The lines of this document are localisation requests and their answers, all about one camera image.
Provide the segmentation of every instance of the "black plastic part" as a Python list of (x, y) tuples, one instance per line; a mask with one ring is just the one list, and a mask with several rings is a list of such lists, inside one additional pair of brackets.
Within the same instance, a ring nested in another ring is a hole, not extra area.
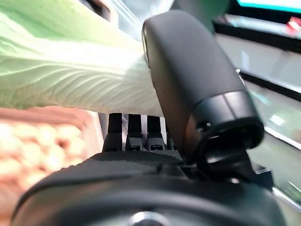
[(210, 143), (222, 148), (230, 142), (239, 143), (243, 149), (250, 149), (260, 144), (263, 135), (263, 123), (249, 94), (226, 93), (196, 105), (186, 128), (185, 154), (193, 161), (211, 149)]
[(272, 194), (256, 185), (156, 176), (44, 189), (25, 202), (12, 226), (83, 226), (156, 208), (195, 214), (208, 225), (285, 226)]
[[(143, 40), (167, 126), (188, 163), (196, 160), (206, 139), (213, 135), (207, 130), (253, 126), (259, 134), (251, 133), (255, 137), (250, 138), (253, 143), (249, 145), (261, 142), (263, 125), (244, 84), (212, 34), (197, 19), (178, 10), (151, 17), (143, 25)], [(224, 103), (222, 97), (227, 95)], [(226, 107), (225, 114), (215, 104), (216, 99)], [(204, 103), (211, 110), (198, 108)], [(205, 135), (198, 126), (204, 127)]]
[(112, 113), (109, 116), (108, 134), (104, 140), (103, 152), (122, 151), (122, 114)]
[(147, 140), (146, 149), (148, 151), (164, 151), (166, 146), (161, 133), (160, 118), (147, 116)]
[(166, 125), (166, 139), (167, 139), (167, 149), (168, 150), (177, 150), (177, 147), (174, 143), (174, 140), (172, 139), (170, 133), (169, 133), (169, 129)]
[(256, 163), (252, 163), (252, 168), (256, 174), (253, 182), (272, 191), (274, 180), (271, 170)]
[(141, 115), (128, 115), (126, 151), (143, 151)]

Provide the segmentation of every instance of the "potato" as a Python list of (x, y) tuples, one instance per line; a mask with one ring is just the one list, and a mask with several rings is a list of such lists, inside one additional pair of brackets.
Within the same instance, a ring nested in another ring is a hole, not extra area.
[(21, 140), (34, 140), (37, 133), (37, 129), (32, 125), (21, 122), (14, 125), (14, 134)]
[(83, 158), (84, 157), (84, 141), (80, 137), (72, 137), (69, 139), (65, 150), (70, 158)]
[(22, 173), (23, 166), (15, 159), (4, 159), (0, 161), (0, 181), (15, 180)]
[(60, 146), (51, 145), (46, 148), (46, 156), (44, 160), (46, 172), (52, 173), (59, 171), (64, 167), (65, 161), (65, 151)]
[(23, 151), (19, 138), (7, 135), (0, 136), (0, 158), (17, 156)]
[(51, 125), (37, 125), (38, 133), (36, 135), (37, 143), (41, 146), (49, 146), (56, 143), (57, 131)]
[(41, 147), (33, 142), (27, 141), (22, 144), (23, 151), (21, 155), (21, 163), (27, 167), (39, 167), (43, 164), (45, 154)]
[(69, 139), (71, 137), (80, 137), (82, 136), (82, 131), (76, 126), (72, 125), (59, 125), (56, 127), (58, 136), (61, 139)]

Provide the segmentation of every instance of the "cabbage leaf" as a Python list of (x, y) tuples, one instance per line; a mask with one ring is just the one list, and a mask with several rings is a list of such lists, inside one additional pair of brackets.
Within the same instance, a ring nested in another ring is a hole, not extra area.
[(162, 116), (141, 43), (76, 0), (0, 0), (0, 105)]

